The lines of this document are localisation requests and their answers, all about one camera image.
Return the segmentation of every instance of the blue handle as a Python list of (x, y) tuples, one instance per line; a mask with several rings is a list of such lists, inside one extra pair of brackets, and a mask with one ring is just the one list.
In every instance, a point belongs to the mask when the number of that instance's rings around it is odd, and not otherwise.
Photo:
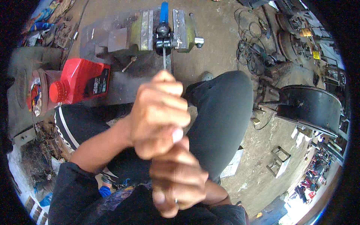
[(161, 4), (161, 10), (160, 10), (160, 23), (169, 23), (169, 4), (164, 1)]

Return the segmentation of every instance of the hand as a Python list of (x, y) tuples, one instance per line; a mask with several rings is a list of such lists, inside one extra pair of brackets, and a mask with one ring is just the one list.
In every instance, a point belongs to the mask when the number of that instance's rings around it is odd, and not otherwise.
[(139, 87), (129, 120), (131, 143), (141, 159), (163, 155), (182, 139), (182, 128), (190, 123), (182, 92), (182, 83), (167, 71)]
[(189, 152), (187, 137), (167, 154), (154, 157), (149, 173), (154, 205), (165, 218), (172, 218), (178, 210), (188, 209), (206, 198), (208, 172), (201, 169)]

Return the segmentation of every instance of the fingernail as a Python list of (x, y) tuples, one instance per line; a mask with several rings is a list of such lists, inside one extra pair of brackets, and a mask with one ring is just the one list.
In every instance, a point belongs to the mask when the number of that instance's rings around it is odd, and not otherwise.
[(184, 136), (184, 131), (182, 129), (176, 129), (172, 134), (172, 140), (175, 143), (179, 142)]
[(163, 204), (165, 202), (165, 194), (162, 191), (153, 191), (153, 201), (156, 204)]

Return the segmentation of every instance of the red bottle cap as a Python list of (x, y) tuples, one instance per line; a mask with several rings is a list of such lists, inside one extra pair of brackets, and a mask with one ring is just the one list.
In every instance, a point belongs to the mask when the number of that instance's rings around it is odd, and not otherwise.
[(50, 85), (49, 96), (52, 102), (62, 102), (66, 99), (66, 89), (62, 82), (55, 81)]

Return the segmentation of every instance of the black drum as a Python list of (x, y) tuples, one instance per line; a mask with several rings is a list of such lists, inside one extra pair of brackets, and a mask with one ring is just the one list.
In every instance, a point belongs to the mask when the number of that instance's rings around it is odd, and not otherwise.
[(289, 85), (281, 88), (276, 117), (337, 137), (341, 103), (333, 94), (311, 86)]

